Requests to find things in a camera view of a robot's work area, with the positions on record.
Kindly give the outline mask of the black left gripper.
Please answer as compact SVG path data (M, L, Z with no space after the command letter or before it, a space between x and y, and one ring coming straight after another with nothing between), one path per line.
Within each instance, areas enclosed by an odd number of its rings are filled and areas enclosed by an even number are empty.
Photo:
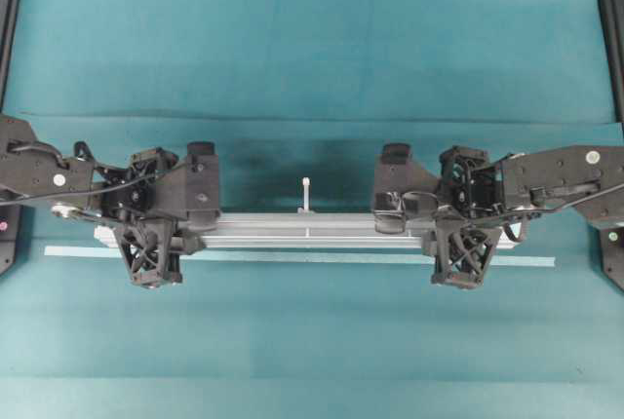
M156 147L134 154L124 169L99 166L106 191L100 196L99 223L115 226L113 235L135 286L182 283L172 241L176 228L188 228L180 205L187 165L177 154Z

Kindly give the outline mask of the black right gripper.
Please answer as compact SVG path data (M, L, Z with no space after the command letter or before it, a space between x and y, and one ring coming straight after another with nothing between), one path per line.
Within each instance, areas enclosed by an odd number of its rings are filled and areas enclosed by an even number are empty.
M474 289L483 284L502 230L478 224L504 224L501 163L488 152L452 146L443 152L437 189L435 265L431 283Z

